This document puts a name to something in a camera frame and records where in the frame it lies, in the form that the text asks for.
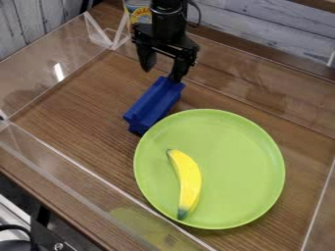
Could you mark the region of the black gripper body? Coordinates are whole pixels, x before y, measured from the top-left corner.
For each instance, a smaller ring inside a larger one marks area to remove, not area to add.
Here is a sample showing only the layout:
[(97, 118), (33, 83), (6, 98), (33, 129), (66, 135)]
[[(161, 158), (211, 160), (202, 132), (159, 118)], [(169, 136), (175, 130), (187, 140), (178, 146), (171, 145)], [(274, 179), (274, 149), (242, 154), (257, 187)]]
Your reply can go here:
[(199, 45), (185, 32), (178, 33), (173, 39), (159, 38), (154, 33), (154, 26), (150, 24), (135, 24), (133, 42), (135, 45), (143, 44), (154, 48), (158, 53), (175, 59), (181, 55), (190, 57), (191, 66), (195, 65)]

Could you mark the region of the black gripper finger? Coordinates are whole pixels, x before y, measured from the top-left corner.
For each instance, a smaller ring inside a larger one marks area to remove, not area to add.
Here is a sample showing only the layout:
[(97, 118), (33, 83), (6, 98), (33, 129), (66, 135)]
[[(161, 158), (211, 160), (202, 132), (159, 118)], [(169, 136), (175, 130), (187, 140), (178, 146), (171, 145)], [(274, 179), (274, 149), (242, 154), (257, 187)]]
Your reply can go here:
[(149, 72), (158, 62), (157, 51), (153, 47), (143, 44), (138, 44), (137, 47), (142, 69)]
[(183, 77), (189, 73), (191, 63), (190, 63), (190, 57), (187, 55), (181, 55), (174, 59), (174, 64), (171, 68), (171, 72), (169, 75), (169, 78), (174, 82), (181, 82)]

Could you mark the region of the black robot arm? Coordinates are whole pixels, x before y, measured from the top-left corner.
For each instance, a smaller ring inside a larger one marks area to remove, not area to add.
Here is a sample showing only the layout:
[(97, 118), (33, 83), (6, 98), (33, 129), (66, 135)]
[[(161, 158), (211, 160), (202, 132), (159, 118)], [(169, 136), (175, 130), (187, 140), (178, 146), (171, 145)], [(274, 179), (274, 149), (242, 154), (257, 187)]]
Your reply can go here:
[(149, 72), (158, 62), (158, 54), (174, 59), (169, 79), (182, 82), (191, 67), (195, 66), (201, 46), (189, 37), (186, 27), (187, 7), (201, 8), (194, 0), (151, 0), (153, 22), (134, 25), (133, 42), (142, 69)]

